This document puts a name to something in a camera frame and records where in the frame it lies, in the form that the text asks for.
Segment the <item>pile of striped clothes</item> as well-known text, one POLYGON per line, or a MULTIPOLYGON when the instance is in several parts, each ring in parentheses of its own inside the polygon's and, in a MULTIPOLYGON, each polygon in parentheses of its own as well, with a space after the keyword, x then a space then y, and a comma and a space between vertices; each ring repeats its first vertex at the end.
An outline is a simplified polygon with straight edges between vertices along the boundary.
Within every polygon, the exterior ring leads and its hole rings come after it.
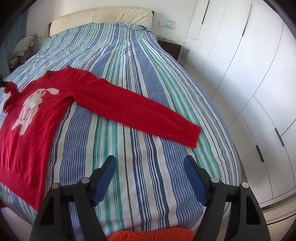
POLYGON ((13 49, 13 52, 11 54, 11 60, 15 59, 16 57, 24 56, 25 52, 29 48, 34 47, 34 45, 36 45, 38 41, 39 41, 38 34, 29 35, 23 38, 22 40, 20 40, 20 42, 18 42, 18 44, 13 49))

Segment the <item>white wardrobe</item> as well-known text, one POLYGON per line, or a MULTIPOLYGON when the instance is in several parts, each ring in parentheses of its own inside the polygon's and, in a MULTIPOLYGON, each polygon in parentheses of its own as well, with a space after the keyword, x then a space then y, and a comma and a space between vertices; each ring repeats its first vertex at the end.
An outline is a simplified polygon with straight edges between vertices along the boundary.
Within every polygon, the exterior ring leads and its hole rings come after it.
POLYGON ((295 25, 275 1, 197 1, 183 47, 260 206, 294 195, 295 25))

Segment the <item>red sweater with white rabbit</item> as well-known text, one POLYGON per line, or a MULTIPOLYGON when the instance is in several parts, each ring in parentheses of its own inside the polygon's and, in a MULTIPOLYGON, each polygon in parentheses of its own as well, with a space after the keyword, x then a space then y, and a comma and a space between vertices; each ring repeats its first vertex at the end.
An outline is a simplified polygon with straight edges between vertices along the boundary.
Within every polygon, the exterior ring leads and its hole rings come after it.
POLYGON ((135 92, 67 66, 46 71, 23 90, 7 82, 1 126, 1 183, 33 209, 44 198, 55 133, 73 103, 109 120, 195 148, 201 128, 135 92))

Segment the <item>orange fluffy garment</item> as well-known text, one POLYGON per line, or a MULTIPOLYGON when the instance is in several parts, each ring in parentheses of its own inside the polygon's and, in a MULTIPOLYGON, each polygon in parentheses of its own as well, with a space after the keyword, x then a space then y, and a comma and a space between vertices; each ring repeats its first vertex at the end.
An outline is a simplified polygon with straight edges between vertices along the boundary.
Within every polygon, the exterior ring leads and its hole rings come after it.
POLYGON ((171 227, 161 230, 154 230, 150 232, 133 232, 129 230, 121 230, 115 232, 107 237, 107 240, 127 240, 127 241, 139 241, 139 240, 159 240, 159 241, 182 241, 193 240, 195 232, 183 228, 183 227, 171 227))

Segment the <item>dark bedside table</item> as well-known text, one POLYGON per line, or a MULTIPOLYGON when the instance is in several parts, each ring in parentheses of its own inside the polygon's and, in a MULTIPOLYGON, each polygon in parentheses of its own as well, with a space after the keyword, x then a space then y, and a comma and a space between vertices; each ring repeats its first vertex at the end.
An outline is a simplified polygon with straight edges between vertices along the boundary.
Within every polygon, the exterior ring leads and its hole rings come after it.
POLYGON ((157 42, 161 48, 178 61, 182 46, 175 41, 157 37, 157 42))

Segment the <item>striped blue green bedspread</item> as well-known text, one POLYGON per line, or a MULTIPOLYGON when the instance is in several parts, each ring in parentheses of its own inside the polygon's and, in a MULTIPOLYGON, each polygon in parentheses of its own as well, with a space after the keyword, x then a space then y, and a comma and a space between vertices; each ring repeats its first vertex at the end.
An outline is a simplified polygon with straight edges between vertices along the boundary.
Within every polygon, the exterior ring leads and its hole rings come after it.
POLYGON ((33 224, 54 183, 117 166, 95 208, 106 235, 195 230, 204 214, 184 172, 191 155, 237 185, 229 131, 190 75, 144 26, 88 23, 49 37, 1 91, 1 206, 33 224))

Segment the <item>cream padded headboard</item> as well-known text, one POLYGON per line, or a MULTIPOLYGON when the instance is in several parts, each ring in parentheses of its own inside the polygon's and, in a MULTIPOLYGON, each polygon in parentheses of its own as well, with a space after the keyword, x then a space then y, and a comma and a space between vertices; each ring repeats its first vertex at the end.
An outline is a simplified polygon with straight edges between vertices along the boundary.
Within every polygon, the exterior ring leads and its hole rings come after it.
POLYGON ((135 6, 110 6, 77 11, 60 16, 49 24, 49 36, 88 23, 127 23, 152 27, 154 11, 135 6))

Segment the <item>white wall socket plate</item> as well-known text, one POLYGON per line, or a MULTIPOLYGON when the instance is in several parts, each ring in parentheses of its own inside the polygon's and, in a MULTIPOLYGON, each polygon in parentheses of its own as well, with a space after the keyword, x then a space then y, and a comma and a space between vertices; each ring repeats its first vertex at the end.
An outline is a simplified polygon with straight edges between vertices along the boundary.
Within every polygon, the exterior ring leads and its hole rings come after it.
POLYGON ((175 23, 171 20, 159 20, 159 26, 169 28, 169 29, 174 29, 175 28, 175 23))

